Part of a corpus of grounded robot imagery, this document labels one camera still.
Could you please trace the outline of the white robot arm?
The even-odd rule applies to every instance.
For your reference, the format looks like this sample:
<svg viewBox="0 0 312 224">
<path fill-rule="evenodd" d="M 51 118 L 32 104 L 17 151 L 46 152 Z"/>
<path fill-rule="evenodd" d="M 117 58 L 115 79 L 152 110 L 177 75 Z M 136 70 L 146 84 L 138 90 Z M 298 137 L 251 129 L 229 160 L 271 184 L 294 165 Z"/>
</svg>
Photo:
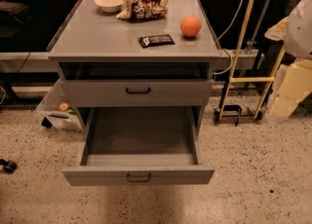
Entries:
<svg viewBox="0 0 312 224">
<path fill-rule="evenodd" d="M 282 70 L 271 99 L 268 119 L 282 122 L 297 108 L 308 95 L 312 94 L 312 0 L 300 0 L 290 14 L 269 28 L 264 36 L 282 40 L 285 52 L 295 61 Z"/>
</svg>

